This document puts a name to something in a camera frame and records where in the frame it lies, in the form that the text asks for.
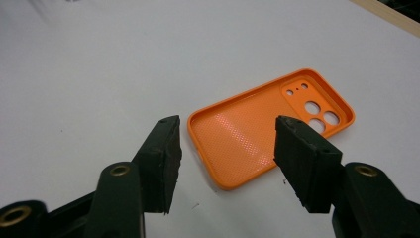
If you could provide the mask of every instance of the phone case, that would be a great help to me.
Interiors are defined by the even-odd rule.
[[[279,115],[298,118],[324,137],[355,120],[348,103],[308,68],[194,112],[188,118],[188,132],[220,188],[237,188],[275,167]]]

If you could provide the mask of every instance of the white table surface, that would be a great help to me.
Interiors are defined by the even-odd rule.
[[[334,237],[280,169],[216,188],[186,130],[192,112],[303,67],[356,112],[330,139],[343,164],[377,166],[420,202],[420,40],[350,1],[1,1],[0,207],[81,197],[178,114],[178,184],[170,215],[146,214],[148,237]]]

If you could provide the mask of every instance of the brass insert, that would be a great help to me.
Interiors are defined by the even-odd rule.
[[[367,176],[367,177],[375,177],[377,176],[377,171],[372,169],[371,167],[367,166],[356,166],[355,170],[360,174]]]
[[[116,166],[111,170],[111,176],[123,176],[130,171],[128,166]]]
[[[31,214],[31,207],[27,205],[12,208],[0,216],[0,227],[8,227],[25,220]]]

